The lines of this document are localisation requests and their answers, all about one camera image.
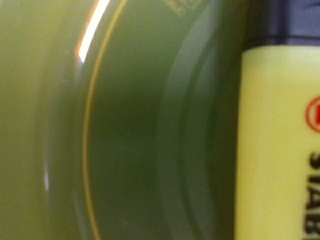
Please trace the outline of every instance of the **highlighter cap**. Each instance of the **highlighter cap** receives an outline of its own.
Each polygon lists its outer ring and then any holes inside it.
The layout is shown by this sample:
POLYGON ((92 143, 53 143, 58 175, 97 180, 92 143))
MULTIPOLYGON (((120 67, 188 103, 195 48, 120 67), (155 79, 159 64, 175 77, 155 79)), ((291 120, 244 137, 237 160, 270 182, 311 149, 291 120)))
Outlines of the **highlighter cap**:
POLYGON ((320 0, 251 0, 245 49, 320 45, 320 0))

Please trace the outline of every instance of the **green bowl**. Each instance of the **green bowl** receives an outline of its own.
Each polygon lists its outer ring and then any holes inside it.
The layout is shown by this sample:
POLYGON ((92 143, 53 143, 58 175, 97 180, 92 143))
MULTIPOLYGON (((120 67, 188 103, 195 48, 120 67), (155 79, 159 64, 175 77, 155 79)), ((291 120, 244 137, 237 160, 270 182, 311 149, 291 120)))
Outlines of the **green bowl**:
POLYGON ((233 239, 246 5, 0 1, 0 239, 233 239))

